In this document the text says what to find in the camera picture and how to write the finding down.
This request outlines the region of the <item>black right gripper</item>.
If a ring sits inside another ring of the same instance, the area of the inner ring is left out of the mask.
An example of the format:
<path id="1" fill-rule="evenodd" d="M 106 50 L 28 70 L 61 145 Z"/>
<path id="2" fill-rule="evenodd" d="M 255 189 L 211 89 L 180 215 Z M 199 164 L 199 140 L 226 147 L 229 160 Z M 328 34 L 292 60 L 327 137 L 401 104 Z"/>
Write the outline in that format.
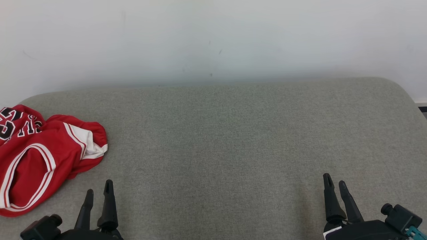
<path id="1" fill-rule="evenodd" d="M 344 181 L 339 182 L 340 195 L 344 202 L 346 213 L 340 207 L 335 194 L 335 186 L 329 173 L 323 174 L 325 218 L 328 224 L 324 229 L 325 240 L 408 240 L 392 226 L 380 220 L 364 221 L 362 214 L 350 194 Z"/>

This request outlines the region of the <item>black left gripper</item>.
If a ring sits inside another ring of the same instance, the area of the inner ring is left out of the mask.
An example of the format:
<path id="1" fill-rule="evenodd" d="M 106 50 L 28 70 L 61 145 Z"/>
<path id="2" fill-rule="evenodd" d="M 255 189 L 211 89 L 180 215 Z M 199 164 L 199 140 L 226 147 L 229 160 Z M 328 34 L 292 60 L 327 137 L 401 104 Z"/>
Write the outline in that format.
<path id="1" fill-rule="evenodd" d="M 90 230 L 94 192 L 92 189 L 88 189 L 74 229 L 61 233 L 60 240 L 123 240 L 122 235 L 117 230 L 118 217 L 111 179 L 106 180 L 103 195 L 102 214 L 97 222 L 99 228 Z"/>

